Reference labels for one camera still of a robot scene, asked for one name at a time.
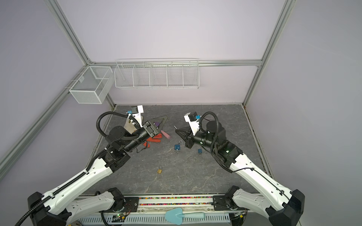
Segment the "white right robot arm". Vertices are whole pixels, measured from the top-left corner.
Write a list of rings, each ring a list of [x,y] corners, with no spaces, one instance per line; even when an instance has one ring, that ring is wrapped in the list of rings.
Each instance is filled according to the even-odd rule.
[[[224,195],[225,207],[253,211],[269,219],[273,226],[298,224],[305,203],[305,195],[301,191],[292,191],[272,179],[240,148],[227,140],[226,130],[215,113],[187,113],[184,119],[189,126],[176,129],[175,132],[183,139],[187,148],[197,144],[209,150],[224,170],[241,176],[260,193],[252,194],[238,186],[232,186]]]

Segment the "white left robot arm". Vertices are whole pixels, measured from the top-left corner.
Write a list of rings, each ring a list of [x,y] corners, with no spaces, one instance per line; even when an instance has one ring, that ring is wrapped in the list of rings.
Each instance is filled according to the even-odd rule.
[[[107,115],[116,115],[130,120],[136,131],[129,133],[123,126],[114,127],[106,134],[100,127],[101,120]],[[99,134],[108,145],[95,155],[86,168],[58,187],[44,194],[33,193],[28,197],[28,212],[16,223],[18,226],[30,218],[35,226],[67,226],[80,218],[99,211],[120,211],[126,205],[122,193],[117,188],[77,201],[77,197],[91,186],[108,177],[124,166],[130,159],[128,154],[148,138],[158,135],[168,117],[153,118],[140,124],[133,115],[108,111],[96,121]]]

